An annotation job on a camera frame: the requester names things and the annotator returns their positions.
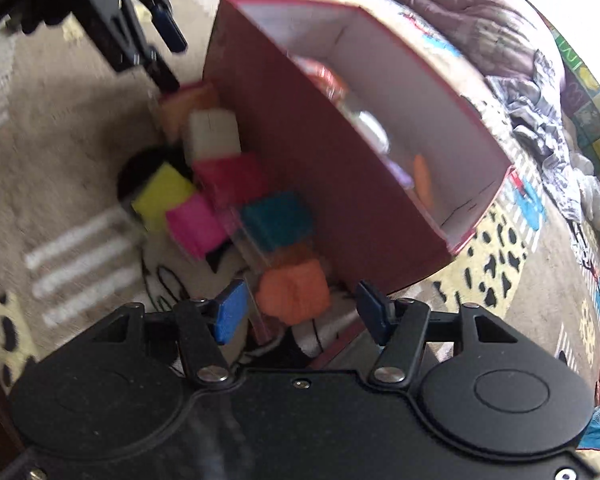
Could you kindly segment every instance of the yellow cube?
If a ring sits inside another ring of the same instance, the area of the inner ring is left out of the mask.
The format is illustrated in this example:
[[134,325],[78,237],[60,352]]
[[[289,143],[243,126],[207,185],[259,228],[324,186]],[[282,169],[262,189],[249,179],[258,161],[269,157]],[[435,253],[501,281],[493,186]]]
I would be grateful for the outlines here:
[[150,232],[166,229],[164,214],[186,202],[196,193],[196,187],[168,163],[164,163],[154,173],[144,189],[131,203],[142,217],[144,227]]

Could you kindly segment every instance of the metal screw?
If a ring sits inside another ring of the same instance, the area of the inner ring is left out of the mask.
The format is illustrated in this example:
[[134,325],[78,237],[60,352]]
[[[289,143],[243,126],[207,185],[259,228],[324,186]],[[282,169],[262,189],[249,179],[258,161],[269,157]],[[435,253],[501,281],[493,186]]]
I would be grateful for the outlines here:
[[229,378],[229,372],[221,366],[205,366],[198,370],[198,378],[205,383],[222,383]]
[[403,381],[406,377],[404,372],[400,368],[394,366],[384,366],[382,368],[376,368],[374,371],[374,377],[381,383],[395,384]]
[[560,471],[555,474],[555,480],[576,480],[577,477],[578,475],[576,475],[576,472],[568,467],[560,469]]
[[298,390],[306,390],[309,386],[311,386],[311,383],[306,379],[294,381],[294,388],[297,388]]
[[29,480],[46,480],[46,474],[42,469],[32,469],[29,471]]

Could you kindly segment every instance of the orange object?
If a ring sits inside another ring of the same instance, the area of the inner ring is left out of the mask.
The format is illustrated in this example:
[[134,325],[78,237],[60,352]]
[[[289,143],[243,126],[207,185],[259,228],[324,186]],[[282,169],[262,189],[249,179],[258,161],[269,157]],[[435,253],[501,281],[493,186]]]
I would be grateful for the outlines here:
[[317,255],[307,241],[297,242],[293,245],[277,248],[269,255],[271,267],[280,268],[297,265],[307,260],[316,258]]
[[218,92],[209,83],[199,81],[183,86],[173,94],[158,99],[158,121],[167,136],[168,142],[175,142],[181,136],[181,129],[189,121],[192,110],[218,108]]
[[287,325],[320,316],[331,306],[327,279],[315,258],[267,270],[260,279],[255,299],[263,314],[277,317]]
[[324,63],[302,56],[291,56],[294,63],[325,94],[329,101],[337,103],[347,94],[347,85]]
[[424,156],[417,154],[413,159],[413,185],[416,194],[427,211],[433,209],[433,195],[431,192],[431,174]]

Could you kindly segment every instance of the red box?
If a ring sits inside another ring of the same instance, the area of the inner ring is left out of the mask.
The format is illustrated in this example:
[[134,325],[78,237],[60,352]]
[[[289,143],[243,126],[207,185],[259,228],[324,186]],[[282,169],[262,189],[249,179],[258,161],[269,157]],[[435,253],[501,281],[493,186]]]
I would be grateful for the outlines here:
[[[432,174],[427,212],[349,121],[288,58],[334,70],[390,136],[390,158]],[[204,79],[235,111],[243,149],[314,216],[317,249],[353,288],[385,294],[446,266],[496,197],[510,161],[475,110],[359,7],[311,0],[221,0]]]

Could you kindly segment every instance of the purple fabric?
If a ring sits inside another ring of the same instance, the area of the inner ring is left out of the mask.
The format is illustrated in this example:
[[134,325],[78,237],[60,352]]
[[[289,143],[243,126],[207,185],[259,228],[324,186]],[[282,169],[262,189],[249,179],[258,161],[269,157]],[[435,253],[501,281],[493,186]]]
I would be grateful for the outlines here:
[[540,50],[564,86],[564,67],[551,32],[526,0],[401,0],[485,76],[532,80]]

